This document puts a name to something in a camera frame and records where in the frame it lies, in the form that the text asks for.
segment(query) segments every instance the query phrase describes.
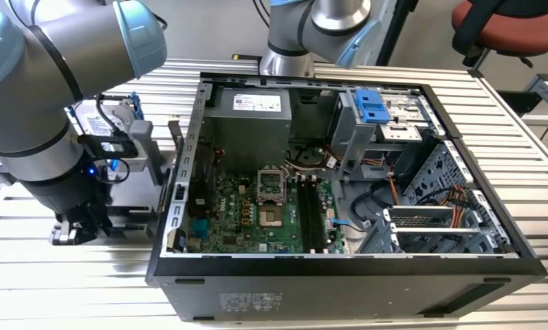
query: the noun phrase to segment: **power supply label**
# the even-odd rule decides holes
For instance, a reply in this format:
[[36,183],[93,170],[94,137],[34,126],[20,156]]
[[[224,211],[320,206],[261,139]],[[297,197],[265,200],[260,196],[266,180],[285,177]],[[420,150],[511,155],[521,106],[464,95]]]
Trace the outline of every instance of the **power supply label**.
[[233,110],[282,112],[282,98],[278,95],[237,94]]

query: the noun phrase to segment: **case label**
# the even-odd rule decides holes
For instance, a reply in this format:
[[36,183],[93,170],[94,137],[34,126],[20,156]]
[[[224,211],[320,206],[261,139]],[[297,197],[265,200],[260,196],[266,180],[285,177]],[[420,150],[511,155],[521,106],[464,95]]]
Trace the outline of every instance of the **case label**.
[[237,94],[233,110],[282,112],[282,98],[278,95]]
[[278,311],[282,305],[281,292],[262,293],[221,293],[224,311]]

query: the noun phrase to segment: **blue clip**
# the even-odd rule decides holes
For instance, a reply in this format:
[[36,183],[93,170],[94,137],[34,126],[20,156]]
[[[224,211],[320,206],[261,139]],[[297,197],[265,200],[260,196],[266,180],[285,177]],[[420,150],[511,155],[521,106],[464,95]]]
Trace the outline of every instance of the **blue clip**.
[[391,113],[384,106],[384,99],[379,91],[357,89],[356,105],[362,114],[362,122],[385,124],[391,121]]
[[71,117],[75,118],[75,110],[74,110],[74,107],[70,105],[67,108],[69,108],[69,112],[70,112]]
[[134,101],[134,106],[135,106],[135,119],[141,119],[145,120],[145,116],[143,116],[143,110],[142,110],[142,100],[139,99],[139,96],[137,95],[135,92],[131,93],[131,95],[129,96],[129,98],[131,99],[131,101]]
[[330,223],[336,223],[341,226],[348,226],[349,225],[349,221],[348,220],[338,220],[336,218],[330,219]]
[[113,159],[113,160],[110,161],[110,169],[111,169],[113,171],[117,171],[118,167],[119,167],[119,161],[118,161],[117,159]]

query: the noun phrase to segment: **motherboard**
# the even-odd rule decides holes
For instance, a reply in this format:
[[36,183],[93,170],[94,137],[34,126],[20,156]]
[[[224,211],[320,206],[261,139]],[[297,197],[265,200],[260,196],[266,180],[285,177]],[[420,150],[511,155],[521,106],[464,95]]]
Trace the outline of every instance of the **motherboard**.
[[[312,253],[313,241],[318,253],[344,252],[341,229],[330,223],[336,203],[329,181],[290,178],[273,167],[253,177],[222,175],[216,186],[209,219],[193,219],[190,252]],[[305,186],[313,190],[308,201]]]

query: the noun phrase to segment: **blue drive bay latch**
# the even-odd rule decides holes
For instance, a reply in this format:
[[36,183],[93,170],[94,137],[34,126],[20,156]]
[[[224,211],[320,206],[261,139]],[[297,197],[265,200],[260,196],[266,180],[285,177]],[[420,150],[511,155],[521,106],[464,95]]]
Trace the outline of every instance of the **blue drive bay latch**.
[[391,113],[384,105],[379,91],[356,90],[356,105],[362,114],[362,122],[385,124],[391,121]]

